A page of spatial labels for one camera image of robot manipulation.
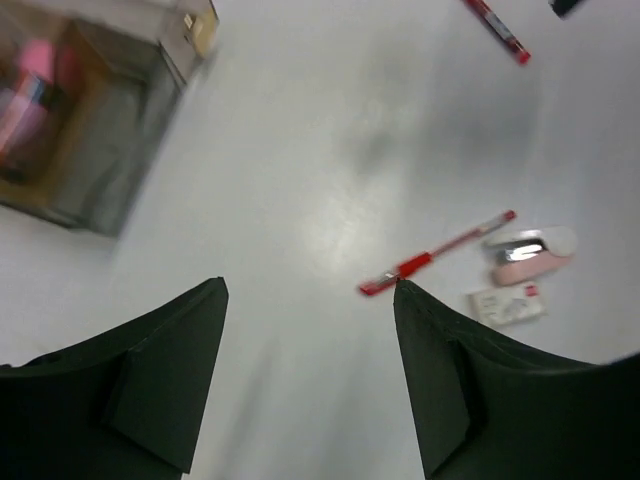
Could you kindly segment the pink cap glue stick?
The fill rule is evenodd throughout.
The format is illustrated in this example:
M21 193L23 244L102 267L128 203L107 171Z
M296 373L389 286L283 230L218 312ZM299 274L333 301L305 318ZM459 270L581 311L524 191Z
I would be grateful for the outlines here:
M1 81L3 177L23 183L43 168L82 84L71 47L33 38L18 49Z

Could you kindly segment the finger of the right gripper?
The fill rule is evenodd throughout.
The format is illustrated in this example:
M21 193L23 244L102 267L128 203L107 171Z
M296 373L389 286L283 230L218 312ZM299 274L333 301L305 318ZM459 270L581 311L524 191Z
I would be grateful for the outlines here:
M552 11L559 17L565 18L585 0L549 0Z

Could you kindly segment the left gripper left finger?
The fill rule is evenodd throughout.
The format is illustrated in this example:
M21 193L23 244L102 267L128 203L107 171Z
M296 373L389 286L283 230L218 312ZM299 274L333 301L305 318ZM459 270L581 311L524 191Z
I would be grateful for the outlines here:
M191 471L229 293L211 278L88 340L1 368L5 479Z

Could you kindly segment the white eraser block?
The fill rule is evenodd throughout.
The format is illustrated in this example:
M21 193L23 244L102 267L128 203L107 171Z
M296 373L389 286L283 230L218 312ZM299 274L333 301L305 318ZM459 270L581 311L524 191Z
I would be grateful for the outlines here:
M491 328L537 320L547 314L535 282L483 290L468 295L474 318Z

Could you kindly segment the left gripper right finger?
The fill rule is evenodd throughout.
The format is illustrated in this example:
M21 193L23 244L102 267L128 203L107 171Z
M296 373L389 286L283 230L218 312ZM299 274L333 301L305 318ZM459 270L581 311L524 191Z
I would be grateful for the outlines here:
M394 316L429 479L635 479L639 359L520 343L403 280Z

